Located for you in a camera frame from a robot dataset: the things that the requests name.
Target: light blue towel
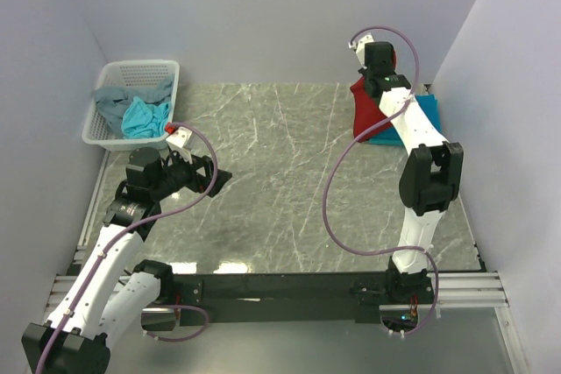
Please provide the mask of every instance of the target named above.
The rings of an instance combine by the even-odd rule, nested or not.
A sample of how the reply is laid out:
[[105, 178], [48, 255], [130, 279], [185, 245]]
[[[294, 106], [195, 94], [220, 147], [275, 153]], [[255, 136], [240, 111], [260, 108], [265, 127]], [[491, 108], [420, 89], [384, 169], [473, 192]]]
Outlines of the light blue towel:
[[103, 87], [94, 91], [96, 107], [113, 133], [122, 136], [124, 113], [139, 97], [147, 104], [160, 105], [170, 102], [174, 90], [174, 75], [170, 74], [156, 87]]
[[123, 116], [121, 131], [125, 139], [157, 138], [164, 134], [170, 103], [146, 104], [135, 96]]

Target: gray cloth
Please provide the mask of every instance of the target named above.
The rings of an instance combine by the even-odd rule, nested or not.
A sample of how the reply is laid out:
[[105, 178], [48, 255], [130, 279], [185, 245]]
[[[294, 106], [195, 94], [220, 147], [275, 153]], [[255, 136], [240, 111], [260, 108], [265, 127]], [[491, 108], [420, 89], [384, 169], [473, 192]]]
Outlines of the gray cloth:
[[96, 107], [113, 133], [122, 137], [123, 115], [137, 96], [146, 104], [160, 105], [170, 102], [174, 88], [174, 75], [170, 74], [157, 87], [126, 88], [103, 87], [94, 91]]

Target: black mounting bar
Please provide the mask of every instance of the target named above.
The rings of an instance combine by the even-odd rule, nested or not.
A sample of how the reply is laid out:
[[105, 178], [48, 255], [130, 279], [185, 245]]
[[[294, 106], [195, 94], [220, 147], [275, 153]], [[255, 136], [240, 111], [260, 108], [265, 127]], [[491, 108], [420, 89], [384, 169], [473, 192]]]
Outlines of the black mounting bar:
[[[204, 308], [212, 323], [354, 320], [380, 323], [380, 306], [434, 299], [427, 272], [333, 272], [174, 275], [181, 303]], [[182, 326], [202, 324], [196, 312], [181, 312]]]

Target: red cloth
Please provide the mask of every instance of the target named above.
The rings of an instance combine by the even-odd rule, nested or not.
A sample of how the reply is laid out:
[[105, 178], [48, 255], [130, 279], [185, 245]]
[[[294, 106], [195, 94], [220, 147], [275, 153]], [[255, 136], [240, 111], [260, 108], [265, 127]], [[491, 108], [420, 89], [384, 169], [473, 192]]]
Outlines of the red cloth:
[[[354, 125], [352, 126], [352, 135], [356, 137], [377, 122], [385, 119], [386, 116], [380, 111], [376, 102], [366, 93], [364, 76], [351, 86], [351, 92], [354, 95]], [[386, 123], [375, 131], [366, 133], [359, 141], [365, 142], [391, 126], [391, 123]]]

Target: folded cloth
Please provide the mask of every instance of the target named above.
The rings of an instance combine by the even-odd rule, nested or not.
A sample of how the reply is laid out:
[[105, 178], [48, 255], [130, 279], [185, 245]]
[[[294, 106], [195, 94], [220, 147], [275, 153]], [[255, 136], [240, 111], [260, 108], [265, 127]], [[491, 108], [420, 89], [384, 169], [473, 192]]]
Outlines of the folded cloth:
[[124, 113], [121, 130], [125, 139], [157, 138], [164, 134], [170, 103], [146, 104], [135, 96]]
[[[438, 114], [438, 101], [434, 95], [419, 95], [415, 97], [419, 107], [424, 111], [429, 121], [440, 131], [440, 115]], [[394, 126], [378, 133], [373, 138], [368, 139], [368, 143], [374, 145], [403, 145], [400, 135]]]
[[174, 75], [170, 74], [157, 87], [103, 87], [94, 91], [94, 98], [97, 111], [103, 116], [111, 131], [118, 136], [123, 136], [121, 131], [123, 116], [131, 106], [133, 98], [138, 97], [147, 104], [160, 105], [171, 101], [173, 88]]

